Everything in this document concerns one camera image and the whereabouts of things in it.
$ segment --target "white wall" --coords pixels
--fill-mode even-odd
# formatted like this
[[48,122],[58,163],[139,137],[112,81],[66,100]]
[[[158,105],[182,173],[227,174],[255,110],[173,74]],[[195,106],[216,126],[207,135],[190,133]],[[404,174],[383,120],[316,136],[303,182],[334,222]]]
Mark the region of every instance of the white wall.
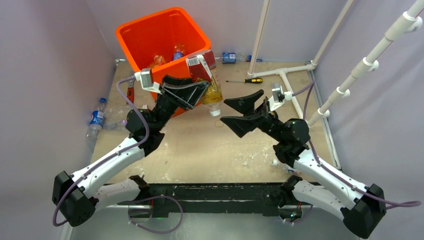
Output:
[[53,180],[89,162],[114,58],[84,0],[2,0],[0,33],[0,239],[57,240]]
[[[252,53],[262,0],[86,0],[116,58],[125,58],[115,29],[170,7],[182,7],[206,33],[212,49]],[[271,0],[259,56],[312,60],[346,0]]]
[[[413,2],[357,1],[315,73],[324,100]],[[424,28],[403,35],[378,61],[378,71],[330,108],[340,163],[348,175],[382,187],[388,200],[424,200]],[[389,210],[372,240],[422,239],[423,214],[422,206]]]

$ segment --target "table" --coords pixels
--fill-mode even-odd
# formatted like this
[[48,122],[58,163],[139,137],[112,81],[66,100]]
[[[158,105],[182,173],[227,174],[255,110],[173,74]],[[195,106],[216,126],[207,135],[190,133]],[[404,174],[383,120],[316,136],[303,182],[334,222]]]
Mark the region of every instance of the table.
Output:
[[[258,62],[256,72],[278,68],[289,68],[304,65],[303,62]],[[225,82],[226,80],[242,80],[245,78],[249,63],[217,64],[218,77],[225,99],[250,95],[263,89],[263,97],[271,97],[272,83],[281,83],[279,76],[267,76],[262,84],[245,84]],[[132,74],[128,62],[121,61],[116,72],[108,97],[108,108],[124,106],[125,100],[116,89],[117,81]],[[308,85],[311,80],[307,71],[290,72],[287,74],[294,91]],[[121,85],[124,93],[128,85]],[[142,90],[139,82],[135,83],[134,104],[141,108],[148,105],[153,108],[155,103],[151,94]],[[306,92],[297,96],[301,106],[305,104]],[[309,98],[307,119],[318,109],[318,104],[312,91]],[[290,118],[298,118],[293,104],[288,101],[277,110],[279,119],[283,122]],[[238,116],[238,112],[223,104],[220,116]],[[290,174],[285,172],[283,165],[272,166],[276,159],[273,145],[277,142],[255,129],[243,138],[237,137],[219,117],[212,117],[206,106],[200,105],[193,110],[173,117],[163,129],[165,137],[157,150],[143,160],[137,161],[113,177],[109,183],[124,181],[133,175],[145,175],[148,183],[263,183],[284,182]],[[316,147],[318,155],[328,163],[333,164],[323,122],[317,122],[309,134]],[[117,130],[102,130],[94,148],[91,162],[96,161],[115,148],[128,136],[128,132]],[[310,176],[301,177],[313,181]]]

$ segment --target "red handle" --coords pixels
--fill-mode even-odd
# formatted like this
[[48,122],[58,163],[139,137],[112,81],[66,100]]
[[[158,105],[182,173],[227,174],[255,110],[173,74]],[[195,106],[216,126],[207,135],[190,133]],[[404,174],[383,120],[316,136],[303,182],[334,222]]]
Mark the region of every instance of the red handle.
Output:
[[131,101],[131,103],[134,103],[134,87],[129,87],[126,92],[126,97]]

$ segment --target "bottle cap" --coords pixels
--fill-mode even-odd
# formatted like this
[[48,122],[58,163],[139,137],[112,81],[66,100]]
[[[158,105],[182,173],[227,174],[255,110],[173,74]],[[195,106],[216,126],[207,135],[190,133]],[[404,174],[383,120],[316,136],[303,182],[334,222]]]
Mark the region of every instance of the bottle cap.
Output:
[[221,109],[218,109],[218,110],[215,110],[215,111],[210,111],[210,115],[212,117],[216,117],[216,116],[218,116],[220,114],[221,114]]

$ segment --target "red-handled tool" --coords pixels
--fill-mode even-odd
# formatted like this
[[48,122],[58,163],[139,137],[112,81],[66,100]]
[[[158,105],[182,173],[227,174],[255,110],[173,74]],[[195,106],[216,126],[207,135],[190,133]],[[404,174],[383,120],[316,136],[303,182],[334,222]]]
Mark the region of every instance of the red-handled tool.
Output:
[[126,97],[131,101],[131,103],[134,103],[134,80],[128,82],[128,90],[126,91]]

